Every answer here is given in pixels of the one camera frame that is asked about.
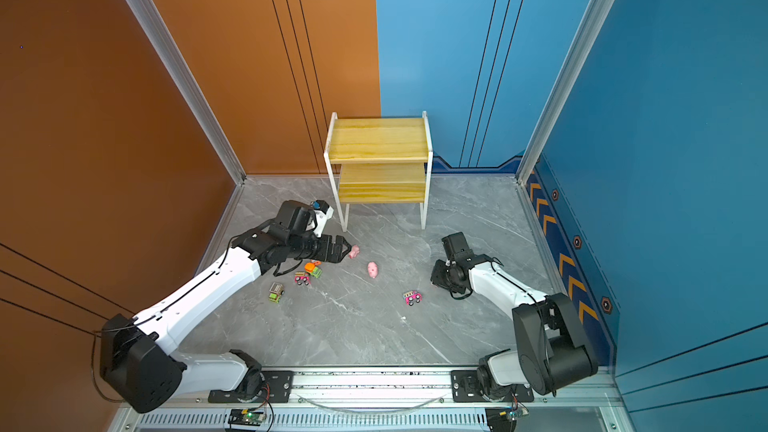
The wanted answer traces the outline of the white frame wooden shelf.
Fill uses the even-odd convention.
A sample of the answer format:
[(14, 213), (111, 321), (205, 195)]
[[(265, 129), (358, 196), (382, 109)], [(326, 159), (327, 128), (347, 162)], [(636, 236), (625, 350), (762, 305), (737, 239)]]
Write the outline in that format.
[(417, 204), (426, 228), (434, 150), (429, 117), (331, 115), (323, 151), (341, 228), (352, 204)]

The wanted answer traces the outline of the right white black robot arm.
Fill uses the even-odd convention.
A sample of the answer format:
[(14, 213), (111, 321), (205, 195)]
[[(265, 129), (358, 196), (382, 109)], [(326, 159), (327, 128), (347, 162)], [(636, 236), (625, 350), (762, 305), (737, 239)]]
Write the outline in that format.
[(515, 348), (478, 362), (476, 383), (485, 399), (506, 401), (525, 385), (555, 395), (598, 372), (598, 356), (567, 295), (546, 294), (513, 278), (499, 259), (475, 253), (461, 232), (443, 237), (442, 245), (446, 258), (435, 262), (431, 283), (455, 300), (484, 297), (513, 322)]

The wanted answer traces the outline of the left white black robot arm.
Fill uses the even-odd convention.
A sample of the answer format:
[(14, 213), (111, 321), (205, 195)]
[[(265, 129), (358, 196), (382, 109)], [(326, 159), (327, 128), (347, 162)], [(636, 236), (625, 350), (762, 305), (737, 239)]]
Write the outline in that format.
[(101, 379), (141, 414), (194, 392), (258, 399), (266, 380), (255, 358), (240, 349), (184, 354), (180, 344), (232, 295), (286, 260), (341, 262), (352, 246), (325, 233), (333, 213), (324, 200), (285, 201), (275, 217), (233, 236), (220, 258), (169, 296), (131, 318), (109, 319), (100, 331)]

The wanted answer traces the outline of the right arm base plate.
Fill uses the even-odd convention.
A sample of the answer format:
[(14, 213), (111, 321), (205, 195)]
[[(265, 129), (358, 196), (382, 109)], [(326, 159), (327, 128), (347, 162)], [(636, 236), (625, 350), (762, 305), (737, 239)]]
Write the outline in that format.
[(525, 384), (500, 385), (480, 369), (452, 370), (450, 378), (453, 400), (457, 403), (534, 401), (532, 389)]

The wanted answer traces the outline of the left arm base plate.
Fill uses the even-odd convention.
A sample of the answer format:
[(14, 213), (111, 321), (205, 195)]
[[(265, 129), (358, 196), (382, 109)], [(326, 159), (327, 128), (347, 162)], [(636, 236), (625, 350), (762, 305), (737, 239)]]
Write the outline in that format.
[(211, 391), (208, 395), (208, 402), (256, 405), (262, 402), (284, 404), (289, 401), (293, 379), (294, 372), (291, 370), (248, 372), (234, 390)]

